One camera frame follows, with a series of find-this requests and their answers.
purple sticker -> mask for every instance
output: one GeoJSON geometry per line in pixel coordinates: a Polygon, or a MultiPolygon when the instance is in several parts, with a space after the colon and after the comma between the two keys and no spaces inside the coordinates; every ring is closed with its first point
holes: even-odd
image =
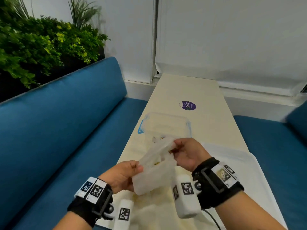
{"type": "Polygon", "coordinates": [[[195,110],[196,109],[196,105],[189,101],[182,101],[182,103],[179,103],[179,106],[181,106],[181,108],[185,110],[195,110]]]}

blue upholstery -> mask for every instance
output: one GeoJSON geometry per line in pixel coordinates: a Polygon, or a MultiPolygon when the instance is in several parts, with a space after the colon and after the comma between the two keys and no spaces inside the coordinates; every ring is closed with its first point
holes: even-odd
{"type": "Polygon", "coordinates": [[[286,123],[234,116],[290,230],[307,226],[307,147],[286,123]]]}
{"type": "Polygon", "coordinates": [[[13,229],[52,229],[65,215],[80,184],[117,163],[146,104],[146,101],[132,98],[121,101],[61,167],[13,229]]]}
{"type": "Polygon", "coordinates": [[[289,114],[286,120],[307,142],[307,101],[289,114]]]}

planter box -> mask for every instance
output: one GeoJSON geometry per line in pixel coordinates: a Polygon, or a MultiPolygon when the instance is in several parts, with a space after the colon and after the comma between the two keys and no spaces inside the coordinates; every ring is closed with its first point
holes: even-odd
{"type": "MultiPolygon", "coordinates": [[[[103,49],[102,49],[102,52],[100,52],[100,56],[98,60],[102,60],[104,58],[105,56],[104,56],[103,49]]],[[[79,60],[75,57],[65,57],[64,56],[61,58],[61,60],[65,66],[52,68],[50,71],[51,74],[49,76],[42,74],[40,72],[40,67],[38,65],[23,64],[21,66],[24,69],[29,70],[31,73],[34,73],[35,74],[34,79],[36,80],[37,83],[40,83],[41,85],[46,84],[50,81],[53,81],[59,77],[63,77],[69,73],[72,73],[78,69],[81,69],[87,66],[86,63],[84,63],[82,60],[79,60]]],[[[34,89],[36,87],[37,86],[33,84],[31,89],[34,89]]],[[[31,89],[25,88],[19,79],[14,79],[10,75],[10,73],[2,71],[0,69],[0,103],[7,99],[15,97],[17,95],[20,95],[22,93],[28,92],[31,89]]]]}

white table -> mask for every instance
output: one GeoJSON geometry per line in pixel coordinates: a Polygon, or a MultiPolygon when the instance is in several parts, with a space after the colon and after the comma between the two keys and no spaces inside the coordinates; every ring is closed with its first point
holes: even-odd
{"type": "MultiPolygon", "coordinates": [[[[139,160],[146,153],[144,134],[138,134],[138,128],[148,112],[187,117],[191,122],[192,137],[196,140],[248,152],[216,81],[163,74],[118,162],[139,160]],[[179,105],[182,101],[194,103],[196,109],[182,109],[179,105]]],[[[132,224],[137,223],[139,229],[217,229],[195,219],[180,220],[168,187],[139,197],[132,192],[121,191],[113,196],[113,203],[116,205],[122,198],[134,201],[132,224]]],[[[107,220],[98,220],[97,224],[113,227],[112,221],[107,220]]]]}

foliage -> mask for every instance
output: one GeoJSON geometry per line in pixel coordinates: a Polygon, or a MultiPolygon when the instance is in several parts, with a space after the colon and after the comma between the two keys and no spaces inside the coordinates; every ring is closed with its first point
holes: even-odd
{"type": "Polygon", "coordinates": [[[81,29],[89,20],[100,12],[97,6],[90,7],[94,2],[87,3],[86,0],[67,0],[74,25],[81,29]]]}
{"type": "Polygon", "coordinates": [[[0,0],[0,69],[19,78],[25,87],[36,81],[24,64],[34,64],[49,75],[52,67],[63,65],[61,56],[74,56],[87,64],[97,61],[99,48],[108,40],[106,35],[87,24],[78,28],[55,18],[22,15],[15,4],[0,0]]]}

